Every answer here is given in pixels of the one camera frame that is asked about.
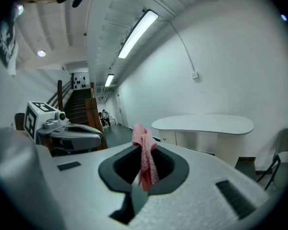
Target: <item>black vent slot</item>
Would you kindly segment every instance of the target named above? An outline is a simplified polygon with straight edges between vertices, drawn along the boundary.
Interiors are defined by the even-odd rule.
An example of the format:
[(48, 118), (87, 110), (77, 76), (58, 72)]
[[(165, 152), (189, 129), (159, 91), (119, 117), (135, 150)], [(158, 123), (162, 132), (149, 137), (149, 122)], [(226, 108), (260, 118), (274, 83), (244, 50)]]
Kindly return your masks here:
[(72, 168), (80, 166), (80, 165), (81, 164), (76, 161), (76, 162), (71, 162), (71, 163), (65, 163), (65, 164), (58, 165), (58, 169), (60, 171), (64, 171), (64, 170), (69, 170), (69, 169), (72, 169)]
[(152, 151), (152, 156), (157, 168), (159, 180), (162, 180), (172, 173), (174, 170), (174, 161), (171, 157), (157, 149)]
[(256, 208), (228, 180), (216, 183), (217, 188), (236, 212), (240, 220), (253, 213)]

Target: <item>doorway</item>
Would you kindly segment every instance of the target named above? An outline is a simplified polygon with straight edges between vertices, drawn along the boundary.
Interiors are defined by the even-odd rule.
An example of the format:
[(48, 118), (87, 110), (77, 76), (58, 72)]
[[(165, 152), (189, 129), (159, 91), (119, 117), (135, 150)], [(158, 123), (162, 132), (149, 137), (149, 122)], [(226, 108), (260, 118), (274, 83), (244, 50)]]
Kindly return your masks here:
[(119, 112), (120, 112), (120, 116), (122, 120), (122, 125), (129, 128), (128, 122), (127, 122), (127, 116), (125, 112), (124, 100), (123, 100), (121, 93), (117, 95), (117, 103), (119, 106)]

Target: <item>white ceiling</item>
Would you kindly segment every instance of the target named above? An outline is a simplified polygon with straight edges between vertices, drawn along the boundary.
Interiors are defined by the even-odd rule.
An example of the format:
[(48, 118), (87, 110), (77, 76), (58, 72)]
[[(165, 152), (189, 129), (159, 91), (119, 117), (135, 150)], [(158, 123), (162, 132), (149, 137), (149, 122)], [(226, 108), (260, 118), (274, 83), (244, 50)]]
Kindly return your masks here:
[[(114, 74), (112, 83), (117, 83), (130, 61), (161, 27), (201, 1), (203, 0), (93, 0), (87, 38), (91, 79), (97, 86), (103, 86), (111, 73)], [(121, 44), (144, 9), (153, 10), (159, 18), (144, 33), (126, 59), (118, 58)]]
[[(16, 20), (17, 68), (83, 66), (88, 61), (95, 86), (104, 86), (109, 73), (115, 75), (115, 84), (132, 58), (166, 22), (200, 1), (203, 0), (84, 0), (78, 8), (72, 8), (72, 0), (64, 4), (27, 4)], [(127, 58), (120, 59), (117, 55), (121, 44), (143, 9), (152, 9), (159, 18)], [(36, 56), (40, 49), (46, 51), (43, 58)]]
[[(17, 69), (87, 61), (86, 33), (92, 0), (83, 0), (72, 8), (72, 0), (63, 4), (29, 3), (16, 19), (19, 45)], [(39, 50), (46, 56), (37, 56)]]

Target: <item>floor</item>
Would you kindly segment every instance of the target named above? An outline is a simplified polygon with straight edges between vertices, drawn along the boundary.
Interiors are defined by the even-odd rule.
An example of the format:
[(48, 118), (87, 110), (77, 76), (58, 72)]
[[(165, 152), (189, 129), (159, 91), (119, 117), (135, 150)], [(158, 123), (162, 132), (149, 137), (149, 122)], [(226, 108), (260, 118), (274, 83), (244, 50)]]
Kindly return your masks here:
[(104, 129), (108, 148), (116, 147), (132, 141), (132, 131), (116, 124)]
[[(132, 131), (122, 125), (112, 125), (104, 130), (108, 148), (123, 145), (132, 141)], [(260, 175), (255, 175), (255, 167), (253, 163), (240, 162), (237, 164), (236, 169), (257, 181)], [(267, 174), (258, 184), (264, 189), (268, 184), (272, 175)], [(273, 196), (279, 189), (275, 188), (273, 182), (267, 189), (267, 194)]]

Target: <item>wall outlet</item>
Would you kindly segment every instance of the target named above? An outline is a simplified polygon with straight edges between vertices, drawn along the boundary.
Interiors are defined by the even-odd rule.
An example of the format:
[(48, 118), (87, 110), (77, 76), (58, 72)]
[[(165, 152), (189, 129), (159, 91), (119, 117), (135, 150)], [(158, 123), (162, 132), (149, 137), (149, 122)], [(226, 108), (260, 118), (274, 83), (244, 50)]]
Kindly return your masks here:
[(192, 72), (192, 78), (193, 78), (193, 79), (198, 78), (197, 71)]

